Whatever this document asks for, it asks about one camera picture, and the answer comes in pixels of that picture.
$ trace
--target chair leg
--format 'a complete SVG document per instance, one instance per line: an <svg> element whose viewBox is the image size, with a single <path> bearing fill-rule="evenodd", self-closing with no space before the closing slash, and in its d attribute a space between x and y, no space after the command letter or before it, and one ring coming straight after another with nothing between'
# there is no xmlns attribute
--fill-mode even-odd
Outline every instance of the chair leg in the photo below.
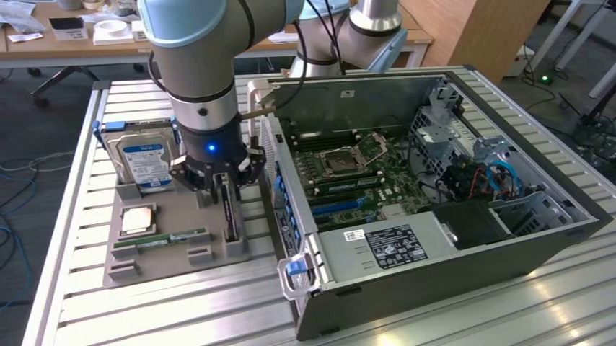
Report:
<svg viewBox="0 0 616 346"><path fill-rule="evenodd" d="M98 79L96 75L92 73L92 71L90 71L90 68L87 68L86 66L79 66L79 71L86 75L88 76L88 78L92 80L92 81L99 81L100 79Z"/></svg>
<svg viewBox="0 0 616 346"><path fill-rule="evenodd" d="M54 85L60 83L78 69L74 66L64 67L60 72L58 72L54 77L51 77L39 88L31 93L34 97L39 97L42 93L48 90Z"/></svg>

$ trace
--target wooden cabinet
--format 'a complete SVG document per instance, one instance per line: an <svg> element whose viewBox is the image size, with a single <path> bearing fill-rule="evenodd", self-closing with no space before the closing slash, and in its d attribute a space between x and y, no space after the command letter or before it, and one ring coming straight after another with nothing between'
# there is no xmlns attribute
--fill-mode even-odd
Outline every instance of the wooden cabinet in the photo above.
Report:
<svg viewBox="0 0 616 346"><path fill-rule="evenodd" d="M401 0L434 37L424 66L473 65L499 83L549 0Z"/></svg>

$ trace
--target motherboard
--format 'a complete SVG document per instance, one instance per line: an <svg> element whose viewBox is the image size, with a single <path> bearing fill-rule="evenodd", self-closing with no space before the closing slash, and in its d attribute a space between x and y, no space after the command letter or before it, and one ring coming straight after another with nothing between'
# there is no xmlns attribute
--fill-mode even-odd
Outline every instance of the motherboard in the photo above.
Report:
<svg viewBox="0 0 616 346"><path fill-rule="evenodd" d="M291 138L291 154L320 231L412 215L430 205L401 139L376 131Z"/></svg>

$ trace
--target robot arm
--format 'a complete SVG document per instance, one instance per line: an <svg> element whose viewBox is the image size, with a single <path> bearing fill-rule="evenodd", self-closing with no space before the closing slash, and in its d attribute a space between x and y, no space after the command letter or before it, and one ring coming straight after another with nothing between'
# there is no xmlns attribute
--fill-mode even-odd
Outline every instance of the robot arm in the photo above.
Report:
<svg viewBox="0 0 616 346"><path fill-rule="evenodd" d="M306 60L307 76L341 73L328 30L337 34L342 60L370 72L384 73L394 64L408 36L397 3L397 0L360 0L350 9L348 0L306 1L299 19L303 32L310 33L306 34L307 53L299 47L291 76L301 76Z"/></svg>
<svg viewBox="0 0 616 346"><path fill-rule="evenodd" d="M233 58L294 21L302 2L138 2L186 146L171 173L193 190L214 195L217 174L227 174L237 187L259 175L265 155L242 140Z"/></svg>

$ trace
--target power supply label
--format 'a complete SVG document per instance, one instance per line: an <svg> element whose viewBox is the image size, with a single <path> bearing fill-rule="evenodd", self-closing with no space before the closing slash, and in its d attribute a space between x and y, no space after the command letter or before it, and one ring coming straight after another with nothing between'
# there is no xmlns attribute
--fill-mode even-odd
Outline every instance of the power supply label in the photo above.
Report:
<svg viewBox="0 0 616 346"><path fill-rule="evenodd" d="M138 185L156 187L171 183L170 165L163 160L165 148L160 144L130 146L123 151Z"/></svg>
<svg viewBox="0 0 616 346"><path fill-rule="evenodd" d="M409 225L366 232L366 240L381 269L390 269L428 259Z"/></svg>

